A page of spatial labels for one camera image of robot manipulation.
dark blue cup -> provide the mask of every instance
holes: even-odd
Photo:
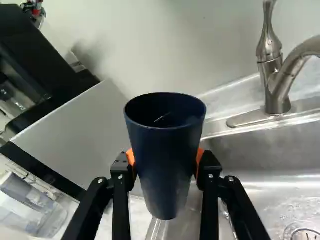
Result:
[[[206,105],[156,92],[130,100],[124,116],[146,206],[158,219],[174,219],[186,205]]]

faucet base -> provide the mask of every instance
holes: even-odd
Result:
[[[251,127],[264,124],[287,126],[320,120],[320,96],[300,99],[292,103],[286,114],[269,115],[264,108],[236,115],[226,121],[229,128]]]

kitchen faucet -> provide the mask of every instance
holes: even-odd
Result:
[[[320,58],[320,35],[297,46],[283,62],[282,43],[272,27],[272,14],[277,0],[264,0],[264,23],[256,57],[265,92],[265,111],[281,115],[291,109],[288,97],[297,75],[311,56]]]
[[[320,35],[298,45],[284,61],[282,43],[272,26],[272,14],[276,2],[277,0],[263,1],[263,29],[255,53],[264,87],[264,109],[229,118],[226,124],[230,128],[289,120],[305,116],[315,110],[314,106],[307,104],[292,109],[288,94],[305,63],[312,56],[320,58]]]

white wall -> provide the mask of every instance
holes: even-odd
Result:
[[[196,95],[257,72],[262,0],[45,0],[61,41],[127,98]],[[319,0],[280,0],[273,24],[286,56],[320,34]]]

faucet spout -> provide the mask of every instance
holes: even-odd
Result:
[[[297,46],[286,58],[279,72],[274,73],[268,86],[272,95],[272,109],[278,114],[286,113],[291,105],[285,102],[290,89],[304,67],[312,57],[320,58],[320,35],[314,36]]]

